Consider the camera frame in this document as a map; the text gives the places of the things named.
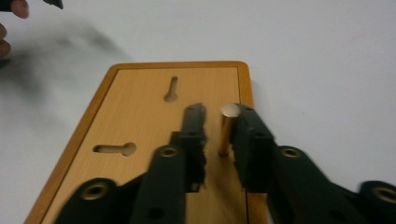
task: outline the finger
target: finger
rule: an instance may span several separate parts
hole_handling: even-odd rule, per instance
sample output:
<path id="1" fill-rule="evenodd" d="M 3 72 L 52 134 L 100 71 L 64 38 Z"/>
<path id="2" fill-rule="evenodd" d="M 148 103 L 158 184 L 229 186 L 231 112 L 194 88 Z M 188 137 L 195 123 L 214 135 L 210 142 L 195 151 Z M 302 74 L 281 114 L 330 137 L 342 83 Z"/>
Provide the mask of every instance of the finger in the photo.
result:
<path id="1" fill-rule="evenodd" d="M 11 46 L 4 39 L 0 40 L 0 58 L 9 54 Z"/>
<path id="2" fill-rule="evenodd" d="M 29 5 L 26 0 L 12 0 L 11 11 L 19 18 L 26 19 L 29 17 Z"/>
<path id="3" fill-rule="evenodd" d="M 2 23 L 0 23 L 0 39 L 3 39 L 7 35 L 6 27 Z"/>

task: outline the wooden border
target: wooden border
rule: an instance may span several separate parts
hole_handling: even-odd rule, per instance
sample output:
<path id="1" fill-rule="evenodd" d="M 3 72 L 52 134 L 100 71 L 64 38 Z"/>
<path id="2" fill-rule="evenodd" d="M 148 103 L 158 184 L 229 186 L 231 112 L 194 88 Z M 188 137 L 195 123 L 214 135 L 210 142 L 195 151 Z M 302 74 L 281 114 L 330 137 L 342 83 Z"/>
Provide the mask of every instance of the wooden border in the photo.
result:
<path id="1" fill-rule="evenodd" d="M 240 103 L 244 105 L 253 106 L 253 97 L 250 84 L 250 76 L 248 65 L 238 61 L 223 61 L 223 62 L 190 62 L 190 63 L 120 63 L 115 64 L 108 70 L 104 80 L 102 81 L 96 94 L 93 96 L 91 103 L 85 111 L 80 123 L 70 138 L 64 153 L 58 160 L 53 169 L 49 180 L 39 194 L 35 205 L 30 214 L 25 220 L 25 223 L 41 223 L 47 214 L 50 205 L 55 198 L 55 195 L 64 181 L 74 158 L 77 155 L 79 147 L 85 138 L 91 124 L 99 110 L 103 100 L 106 97 L 107 91 L 118 73 L 122 69 L 152 69 L 152 68 L 200 68 L 200 67 L 237 67 L 239 78 L 239 96 Z"/>

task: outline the white table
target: white table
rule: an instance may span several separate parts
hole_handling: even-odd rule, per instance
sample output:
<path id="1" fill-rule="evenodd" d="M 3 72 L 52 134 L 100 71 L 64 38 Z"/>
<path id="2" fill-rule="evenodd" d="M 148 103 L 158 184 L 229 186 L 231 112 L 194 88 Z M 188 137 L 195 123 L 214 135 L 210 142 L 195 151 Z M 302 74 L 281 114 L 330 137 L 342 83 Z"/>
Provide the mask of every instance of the white table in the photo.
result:
<path id="1" fill-rule="evenodd" d="M 280 145 L 333 182 L 396 185 L 394 1 L 64 0 L 0 13 L 0 223 L 22 223 L 108 67 L 238 60 Z"/>

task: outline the wooden board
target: wooden board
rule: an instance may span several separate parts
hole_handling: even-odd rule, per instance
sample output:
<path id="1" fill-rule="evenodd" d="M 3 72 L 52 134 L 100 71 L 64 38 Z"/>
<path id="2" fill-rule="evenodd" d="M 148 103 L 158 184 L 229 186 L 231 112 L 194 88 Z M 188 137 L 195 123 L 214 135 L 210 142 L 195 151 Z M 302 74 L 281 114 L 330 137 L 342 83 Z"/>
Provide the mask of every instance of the wooden board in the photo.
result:
<path id="1" fill-rule="evenodd" d="M 166 102 L 177 79 L 177 98 Z M 147 171 L 152 152 L 180 130 L 184 108 L 206 108 L 205 186 L 188 194 L 186 223 L 264 223 L 262 194 L 246 194 L 233 167 L 233 154 L 217 154 L 220 108 L 253 106 L 248 66 L 241 62 L 126 63 L 110 68 L 40 194 L 26 223 L 52 223 L 83 182 L 96 177 L 122 185 Z M 129 157 L 93 152 L 96 146 L 135 143 Z"/>

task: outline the keyhole slot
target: keyhole slot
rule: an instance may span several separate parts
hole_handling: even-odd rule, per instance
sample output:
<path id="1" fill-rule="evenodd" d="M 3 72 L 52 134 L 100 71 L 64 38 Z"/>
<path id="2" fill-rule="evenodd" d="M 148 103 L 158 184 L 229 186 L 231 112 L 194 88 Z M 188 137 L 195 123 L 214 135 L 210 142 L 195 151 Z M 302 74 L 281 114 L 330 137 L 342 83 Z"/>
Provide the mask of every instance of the keyhole slot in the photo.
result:
<path id="1" fill-rule="evenodd" d="M 135 143 L 127 143 L 123 146 L 99 145 L 93 148 L 93 152 L 98 153 L 120 153 L 124 157 L 133 155 L 137 150 Z"/>
<path id="2" fill-rule="evenodd" d="M 172 77 L 171 84 L 169 85 L 168 93 L 166 93 L 165 96 L 163 97 L 165 102 L 171 103 L 177 99 L 177 95 L 176 95 L 177 81 L 178 81 L 177 77 Z"/>

